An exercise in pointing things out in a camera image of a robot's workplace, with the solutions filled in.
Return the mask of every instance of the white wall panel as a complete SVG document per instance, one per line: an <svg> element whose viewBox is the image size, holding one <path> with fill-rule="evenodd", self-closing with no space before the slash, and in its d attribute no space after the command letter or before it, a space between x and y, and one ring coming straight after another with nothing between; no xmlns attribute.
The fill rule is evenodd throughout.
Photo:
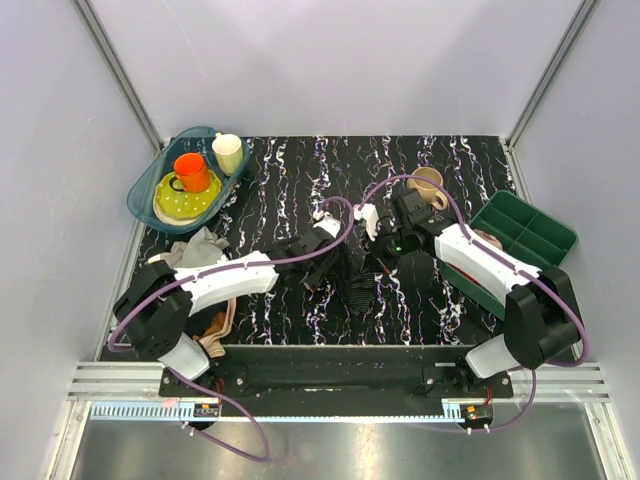
<svg viewBox="0 0 640 480"><path fill-rule="evenodd" d="M640 465L640 4L600 2L516 146L536 206L580 237L571 275L636 470Z"/></svg>
<svg viewBox="0 0 640 480"><path fill-rule="evenodd" d="M42 467L151 149L68 0L0 5L0 477Z"/></svg>
<svg viewBox="0 0 640 480"><path fill-rule="evenodd" d="M579 0L92 0L161 135L500 134Z"/></svg>

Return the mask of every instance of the blue plastic tray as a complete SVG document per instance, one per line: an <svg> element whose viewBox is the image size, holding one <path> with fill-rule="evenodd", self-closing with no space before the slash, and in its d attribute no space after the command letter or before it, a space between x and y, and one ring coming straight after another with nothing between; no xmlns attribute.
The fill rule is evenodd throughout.
<svg viewBox="0 0 640 480"><path fill-rule="evenodd" d="M133 185L129 195L127 195L127 207L138 220L161 232L186 233L200 228L218 213L247 167L251 152L249 145L243 139L242 150L244 157L242 163L233 175L225 175L220 169L211 147L216 133L218 133L217 130L209 127L189 128L176 136L162 153L156 157L151 166ZM173 162L180 155L191 152L199 153L205 158L209 168L215 172L222 182L222 190L211 206L195 222L185 226L169 225L158 219L153 212L155 188L158 182L173 170Z"/></svg>

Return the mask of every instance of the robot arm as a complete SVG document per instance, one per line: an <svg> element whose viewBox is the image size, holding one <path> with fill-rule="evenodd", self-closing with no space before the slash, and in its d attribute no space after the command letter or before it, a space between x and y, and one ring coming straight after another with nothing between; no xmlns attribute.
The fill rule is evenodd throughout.
<svg viewBox="0 0 640 480"><path fill-rule="evenodd" d="M580 340L565 312L530 280L524 271L541 280L580 317L569 277L559 268L546 271L520 262L494 247L467 227L433 213L417 191L407 190L391 198L395 221L378 217L375 207L365 205L358 218L366 224L365 247L384 268L395 268L403 255L415 250L439 258L487 289L505 306L504 333L469 351L459 362L459 382L464 387L498 372L518 366L536 369ZM508 260L508 268L496 256Z"/></svg>
<svg viewBox="0 0 640 480"><path fill-rule="evenodd" d="M165 296L156 299L127 325L125 331L136 355L144 361L160 361L186 378L193 380L209 369L210 358L200 344L184 333L189 318L199 311L231 298L266 293L281 276L298 274L307 288L322 279L323 257L296 264L248 266L249 263L298 257L319 250L336 239L340 222L324 216L306 235L286 245L276 245L265 252L251 252L235 260L222 258L220 264L243 264L224 272L199 277L214 265L172 270L163 262L145 267L116 302L114 314L122 321L133 308L152 292L176 280L190 277L198 281L186 282Z"/></svg>

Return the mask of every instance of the cream mug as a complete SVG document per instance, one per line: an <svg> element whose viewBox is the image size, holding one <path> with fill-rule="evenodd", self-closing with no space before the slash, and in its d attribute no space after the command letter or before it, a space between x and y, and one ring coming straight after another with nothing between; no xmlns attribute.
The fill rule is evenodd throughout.
<svg viewBox="0 0 640 480"><path fill-rule="evenodd" d="M425 177L427 180L442 186L442 175L435 168L420 167L412 175ZM430 183L410 178L407 180L407 188L415 188L425 202L433 205L438 210L444 210L449 206L449 200L445 194Z"/></svg>
<svg viewBox="0 0 640 480"><path fill-rule="evenodd" d="M226 175L232 175L242 163L242 140L237 135L218 132L211 148L213 148L220 169Z"/></svg>

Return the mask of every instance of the mug handle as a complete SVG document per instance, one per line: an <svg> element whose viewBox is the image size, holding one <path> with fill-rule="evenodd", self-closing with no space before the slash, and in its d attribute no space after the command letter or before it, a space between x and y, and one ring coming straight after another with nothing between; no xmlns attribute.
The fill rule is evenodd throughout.
<svg viewBox="0 0 640 480"><path fill-rule="evenodd" d="M442 193L440 190L436 192L436 198L433 199L431 204L436 208L436 210L444 210L449 206L449 199Z"/></svg>
<svg viewBox="0 0 640 480"><path fill-rule="evenodd" d="M176 182L176 180L179 180L178 177L171 177L171 180L169 180L169 186L175 190L176 192L184 192L184 188L178 188L174 185L174 183Z"/></svg>

